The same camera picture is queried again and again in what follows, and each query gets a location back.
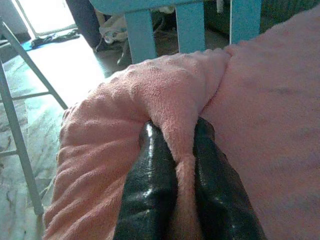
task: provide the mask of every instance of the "black rubber object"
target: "black rubber object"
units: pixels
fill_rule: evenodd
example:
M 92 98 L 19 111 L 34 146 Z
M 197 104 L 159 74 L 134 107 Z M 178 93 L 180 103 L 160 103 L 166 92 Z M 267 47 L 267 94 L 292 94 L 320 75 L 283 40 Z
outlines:
M 141 151 L 127 175 L 113 240 L 162 240 L 176 205 L 175 162 L 164 137 L 148 121 Z
M 200 118 L 195 127 L 193 153 L 195 197 L 205 239 L 266 239 L 238 173 L 214 141 L 214 128 Z

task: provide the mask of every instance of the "pink blanket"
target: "pink blanket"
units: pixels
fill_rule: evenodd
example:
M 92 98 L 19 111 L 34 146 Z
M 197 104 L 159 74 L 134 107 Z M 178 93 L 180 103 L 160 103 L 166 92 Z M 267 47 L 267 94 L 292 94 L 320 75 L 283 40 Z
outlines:
M 143 124 L 177 162 L 171 239 L 201 239 L 198 116 L 239 173 L 270 240 L 320 236 L 320 5 L 254 40 L 131 65 L 68 109 L 46 240 L 111 240 Z

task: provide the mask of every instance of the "pink towel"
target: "pink towel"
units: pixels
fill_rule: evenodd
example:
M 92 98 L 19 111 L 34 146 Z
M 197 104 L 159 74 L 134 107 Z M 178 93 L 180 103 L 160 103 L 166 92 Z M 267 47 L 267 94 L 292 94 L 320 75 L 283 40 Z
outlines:
M 320 236 L 320 5 L 252 41 L 115 73 L 65 112 L 46 240 L 111 240 L 143 124 L 177 162 L 171 239 L 201 239 L 194 128 L 201 115 L 238 171 L 268 239 Z

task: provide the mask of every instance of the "light blue chair leg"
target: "light blue chair leg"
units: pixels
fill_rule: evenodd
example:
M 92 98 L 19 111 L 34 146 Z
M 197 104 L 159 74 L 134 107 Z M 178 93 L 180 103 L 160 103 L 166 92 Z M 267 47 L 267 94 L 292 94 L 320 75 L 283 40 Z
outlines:
M 204 51 L 206 49 L 204 3 L 182 4 L 178 5 L 175 10 L 179 52 L 188 54 Z
M 230 44 L 250 40 L 260 34 L 262 0 L 231 0 Z
M 157 57 L 150 10 L 127 12 L 125 15 L 132 63 Z
M 31 201 L 34 207 L 34 213 L 36 215 L 41 215 L 44 213 L 44 208 L 42 206 L 41 199 L 37 190 L 35 177 L 32 172 L 24 137 L 22 135 L 21 128 L 19 126 L 15 106 L 10 94 L 10 90 L 9 90 L 9 86 L 6 79 L 5 70 L 3 68 L 1 58 L 0 58 L 0 93 L 1 93 L 5 112 L 9 120 L 13 139 L 16 145 L 16 151 L 6 152 L 5 154 L 2 154 L 2 155 L 6 156 L 6 155 L 13 155 L 16 153 L 19 155 L 25 181 L 26 181 L 26 184 L 30 193 Z
M 44 86 L 48 89 L 49 93 L 53 95 L 56 101 L 61 105 L 63 109 L 67 109 L 68 106 L 62 100 L 62 98 L 58 95 L 56 90 L 51 86 L 46 77 L 42 74 L 39 68 L 35 65 L 32 59 L 29 57 L 24 48 L 20 45 L 19 41 L 16 39 L 15 35 L 10 31 L 8 26 L 3 22 L 0 17 L 0 33 L 4 35 L 4 37 L 11 43 L 13 48 L 17 51 L 17 53 L 23 58 L 23 60 L 28 64 L 28 66 L 34 71 L 37 77 L 41 80 Z

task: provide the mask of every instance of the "marble floor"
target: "marble floor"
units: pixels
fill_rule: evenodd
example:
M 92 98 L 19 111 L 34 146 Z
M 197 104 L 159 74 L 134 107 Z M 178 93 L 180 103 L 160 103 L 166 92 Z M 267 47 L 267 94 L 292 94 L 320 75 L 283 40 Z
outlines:
M 156 44 L 161 54 L 174 52 L 178 46 L 175 35 L 169 40 L 159 36 Z M 210 49 L 223 48 L 228 40 L 207 31 L 206 44 Z M 117 66 L 120 51 L 94 54 L 83 37 L 28 53 L 68 106 L 81 101 L 90 89 L 126 67 Z M 46 91 L 20 56 L 3 66 L 13 97 Z M 50 95 L 16 100 L 14 104 L 37 188 L 46 208 L 53 193 L 63 110 Z M 4 106 L 0 103 L 0 152 L 15 148 Z M 18 156 L 0 157 L 0 240 L 40 240 L 43 232 L 42 217 L 34 214 Z

